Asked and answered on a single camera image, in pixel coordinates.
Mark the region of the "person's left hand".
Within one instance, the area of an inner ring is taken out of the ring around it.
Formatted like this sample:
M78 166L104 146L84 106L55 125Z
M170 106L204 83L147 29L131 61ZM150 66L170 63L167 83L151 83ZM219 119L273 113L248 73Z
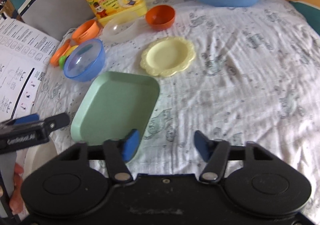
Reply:
M24 172L23 168L16 163L14 167L14 191L12 193L12 196L9 202L9 206L14 215L17 215L23 211L23 199L21 196L23 172Z

